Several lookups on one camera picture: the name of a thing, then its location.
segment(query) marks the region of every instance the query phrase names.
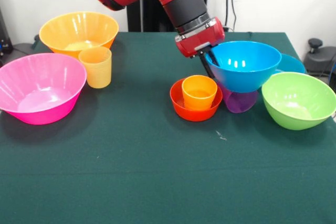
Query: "blue bowl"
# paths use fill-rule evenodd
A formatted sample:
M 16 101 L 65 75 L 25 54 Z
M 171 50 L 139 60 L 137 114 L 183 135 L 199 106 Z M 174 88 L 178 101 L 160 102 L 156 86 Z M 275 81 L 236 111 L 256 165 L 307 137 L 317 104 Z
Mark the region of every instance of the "blue bowl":
M 219 66 L 206 60 L 216 79 L 232 92 L 258 90 L 275 72 L 281 53 L 267 44 L 253 41 L 232 41 L 212 49 Z
M 306 73 L 306 69 L 300 60 L 290 55 L 282 54 L 281 62 L 275 70 L 275 73 L 280 72 Z

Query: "light orange cup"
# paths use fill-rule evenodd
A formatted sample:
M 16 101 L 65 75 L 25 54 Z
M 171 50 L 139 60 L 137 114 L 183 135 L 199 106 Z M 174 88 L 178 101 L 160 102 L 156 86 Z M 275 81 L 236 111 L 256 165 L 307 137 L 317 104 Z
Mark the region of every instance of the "light orange cup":
M 208 110 L 217 93 L 217 83 L 207 76 L 190 76 L 182 82 L 184 107 L 189 110 Z
M 95 89 L 105 88 L 111 83 L 112 52 L 106 47 L 93 47 L 80 52 L 79 61 L 88 74 L 87 81 Z

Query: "green bowl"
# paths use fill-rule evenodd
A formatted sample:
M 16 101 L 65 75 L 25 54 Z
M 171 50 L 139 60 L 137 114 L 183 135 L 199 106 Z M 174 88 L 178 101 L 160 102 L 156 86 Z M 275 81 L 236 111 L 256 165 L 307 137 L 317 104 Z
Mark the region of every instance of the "green bowl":
M 336 94 L 323 81 L 303 73 L 274 74 L 262 86 L 268 113 L 280 126 L 304 130 L 336 111 Z

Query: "red bowl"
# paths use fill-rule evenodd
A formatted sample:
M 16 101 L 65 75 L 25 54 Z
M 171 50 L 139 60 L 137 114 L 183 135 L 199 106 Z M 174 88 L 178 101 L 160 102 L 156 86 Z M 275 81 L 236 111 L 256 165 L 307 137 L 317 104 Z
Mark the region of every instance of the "red bowl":
M 223 99 L 221 89 L 219 88 L 217 89 L 215 99 L 210 109 L 205 111 L 188 110 L 184 107 L 183 94 L 182 94 L 183 80 L 184 79 L 175 82 L 170 89 L 170 98 L 172 99 L 175 112 L 183 119 L 192 122 L 201 122 L 211 118 L 217 111 L 218 106 L 220 105 Z

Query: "bowl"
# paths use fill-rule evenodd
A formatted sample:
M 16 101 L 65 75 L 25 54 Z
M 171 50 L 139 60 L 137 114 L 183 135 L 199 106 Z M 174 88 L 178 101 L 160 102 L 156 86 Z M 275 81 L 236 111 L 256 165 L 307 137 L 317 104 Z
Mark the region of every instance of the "bowl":
M 290 55 L 282 54 L 281 62 L 279 63 L 277 69 L 275 70 L 275 73 L 281 73 L 281 72 L 306 73 L 306 69 L 300 60 Z
M 49 20 L 39 31 L 40 40 L 53 52 L 78 58 L 87 48 L 110 48 L 119 31 L 118 23 L 95 12 L 64 14 Z
M 36 54 L 0 68 L 0 109 L 21 121 L 48 124 L 74 107 L 86 81 L 84 66 L 61 54 Z
M 210 109 L 204 111 L 188 110 L 184 107 L 184 100 L 182 93 L 183 81 L 184 79 L 175 82 L 170 89 L 170 98 L 172 100 L 175 112 L 183 119 L 192 122 L 201 122 L 211 118 L 216 113 L 218 106 L 222 101 L 223 94 L 221 89 L 217 89 L 215 99 Z
M 275 72 L 281 53 L 267 44 L 231 41 L 212 49 L 219 66 L 206 60 L 216 79 L 229 91 L 250 93 L 258 90 Z
M 289 130 L 314 127 L 336 110 L 334 91 L 323 81 L 307 74 L 277 73 L 261 90 L 271 117 Z

